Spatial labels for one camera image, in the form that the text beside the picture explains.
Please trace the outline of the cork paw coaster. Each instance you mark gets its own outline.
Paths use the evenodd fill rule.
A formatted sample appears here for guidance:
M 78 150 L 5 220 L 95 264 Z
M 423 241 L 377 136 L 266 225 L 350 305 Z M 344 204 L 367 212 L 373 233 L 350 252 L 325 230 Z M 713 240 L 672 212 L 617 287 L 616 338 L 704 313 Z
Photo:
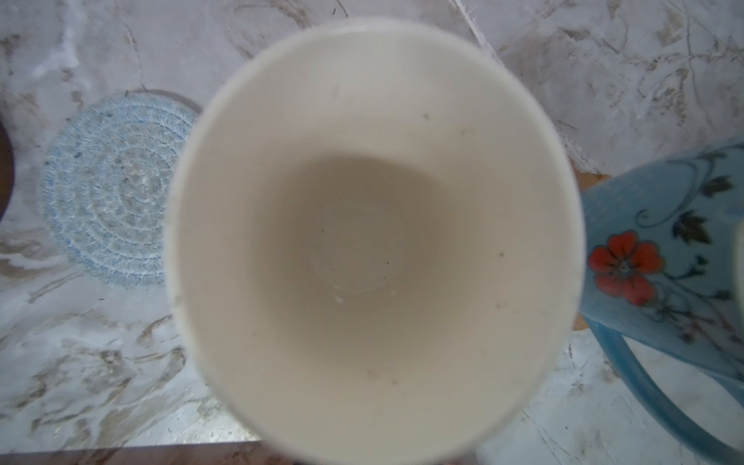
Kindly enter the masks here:
M 580 172 L 579 170 L 575 170 L 575 180 L 577 181 L 577 186 L 579 186 L 580 191 L 589 189 L 607 179 L 610 179 L 610 176 L 607 174 L 593 174 L 592 172 Z M 585 319 L 577 313 L 575 321 L 573 321 L 573 331 L 584 331 L 585 329 L 588 329 L 588 325 L 585 322 Z

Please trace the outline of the light blue woven coaster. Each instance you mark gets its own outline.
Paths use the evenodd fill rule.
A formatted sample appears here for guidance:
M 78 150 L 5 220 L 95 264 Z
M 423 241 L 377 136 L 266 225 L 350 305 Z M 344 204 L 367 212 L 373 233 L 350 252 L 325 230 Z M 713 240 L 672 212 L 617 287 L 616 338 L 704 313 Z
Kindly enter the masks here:
M 170 181 L 197 119 L 172 97 L 126 92 L 82 110 L 52 139 L 41 207 L 72 263 L 120 287 L 164 285 Z

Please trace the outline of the pink tray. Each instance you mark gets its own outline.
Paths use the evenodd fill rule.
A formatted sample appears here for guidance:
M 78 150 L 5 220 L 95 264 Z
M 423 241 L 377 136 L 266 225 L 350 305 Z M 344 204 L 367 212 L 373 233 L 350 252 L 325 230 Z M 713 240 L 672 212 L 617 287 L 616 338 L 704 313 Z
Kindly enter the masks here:
M 260 442 L 8 453 L 2 464 L 293 464 Z

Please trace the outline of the green mug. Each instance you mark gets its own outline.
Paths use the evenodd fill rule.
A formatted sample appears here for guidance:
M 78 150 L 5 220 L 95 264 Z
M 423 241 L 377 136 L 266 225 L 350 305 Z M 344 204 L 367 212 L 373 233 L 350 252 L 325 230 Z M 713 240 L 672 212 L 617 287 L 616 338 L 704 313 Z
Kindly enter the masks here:
M 474 44 L 315 26 L 203 109 L 164 226 L 174 321 L 238 422 L 309 464 L 435 464 L 515 418 L 579 309 L 553 123 Z

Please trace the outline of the blue mug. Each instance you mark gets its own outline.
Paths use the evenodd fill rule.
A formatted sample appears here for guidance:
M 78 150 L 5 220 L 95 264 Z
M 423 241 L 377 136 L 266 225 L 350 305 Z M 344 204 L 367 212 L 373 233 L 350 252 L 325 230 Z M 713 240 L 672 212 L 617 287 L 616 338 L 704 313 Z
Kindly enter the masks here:
M 641 405 L 717 464 L 743 453 L 678 408 L 629 341 L 743 397 L 743 141 L 720 141 L 630 170 L 581 195 L 587 258 L 579 311 Z

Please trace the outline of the dark brown wooden coaster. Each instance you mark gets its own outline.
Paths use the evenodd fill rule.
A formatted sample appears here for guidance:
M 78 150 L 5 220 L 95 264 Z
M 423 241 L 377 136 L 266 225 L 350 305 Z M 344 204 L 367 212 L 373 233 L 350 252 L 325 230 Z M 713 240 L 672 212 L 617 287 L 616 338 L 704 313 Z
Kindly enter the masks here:
M 0 219 L 3 219 L 13 195 L 16 177 L 14 149 L 3 124 L 0 125 L 0 156 Z

